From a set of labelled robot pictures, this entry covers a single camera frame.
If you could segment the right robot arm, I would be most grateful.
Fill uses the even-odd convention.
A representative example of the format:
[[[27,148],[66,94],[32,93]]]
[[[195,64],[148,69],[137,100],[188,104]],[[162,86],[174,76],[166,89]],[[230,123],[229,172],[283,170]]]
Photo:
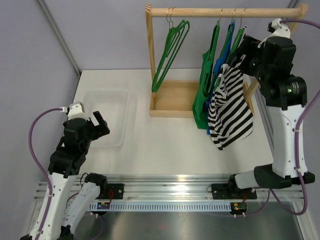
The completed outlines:
[[[288,37],[271,36],[260,41],[246,36],[230,55],[230,66],[239,64],[242,73],[255,77],[265,98],[273,130],[273,162],[230,176],[227,193],[239,198],[253,188],[284,189],[314,183],[315,175],[303,155],[303,114],[307,84],[291,74],[296,45]]]

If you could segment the striped black white tank top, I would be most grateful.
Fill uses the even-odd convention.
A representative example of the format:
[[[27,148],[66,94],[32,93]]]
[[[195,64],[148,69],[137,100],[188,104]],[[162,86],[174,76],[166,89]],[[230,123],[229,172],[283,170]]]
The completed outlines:
[[[244,98],[244,74],[238,65],[221,66],[220,83],[208,108],[207,134],[220,151],[253,132],[254,115]]]

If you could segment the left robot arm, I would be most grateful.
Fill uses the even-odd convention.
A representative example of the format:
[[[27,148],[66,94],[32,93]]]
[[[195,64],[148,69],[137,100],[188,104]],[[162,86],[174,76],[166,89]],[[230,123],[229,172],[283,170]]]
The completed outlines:
[[[80,192],[67,205],[69,193],[77,179],[80,168],[92,141],[110,133],[107,122],[99,111],[93,112],[98,125],[86,116],[83,110],[75,113],[74,107],[59,108],[67,112],[63,123],[63,136],[55,152],[50,156],[48,170],[43,174],[47,190],[34,227],[23,240],[72,240],[75,230],[95,199],[103,199],[108,194],[107,177],[90,173],[86,176]]]

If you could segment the green hanger of striped top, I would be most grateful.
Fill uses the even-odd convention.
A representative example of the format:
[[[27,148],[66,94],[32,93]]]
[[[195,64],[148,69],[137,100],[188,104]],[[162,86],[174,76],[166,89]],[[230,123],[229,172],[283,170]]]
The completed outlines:
[[[245,24],[244,26],[242,26],[242,19],[243,19],[243,16],[244,16],[244,13],[246,11],[247,8],[245,8],[241,14],[241,19],[240,19],[240,26],[239,26],[239,29],[237,31],[237,34],[234,38],[234,41],[233,41],[233,45],[231,45],[231,49],[230,49],[230,53],[225,61],[224,64],[228,63],[230,60],[230,54],[232,54],[237,48],[238,46],[240,45],[241,41],[243,40],[243,38],[246,36],[246,31],[247,31],[247,25]],[[213,68],[213,73],[214,73],[214,88],[213,88],[213,91],[215,91],[219,84],[220,84],[220,81],[221,81],[221,77],[219,76],[220,72],[221,72],[221,66],[222,65],[218,65],[217,64],[217,61],[216,61],[216,64]]]

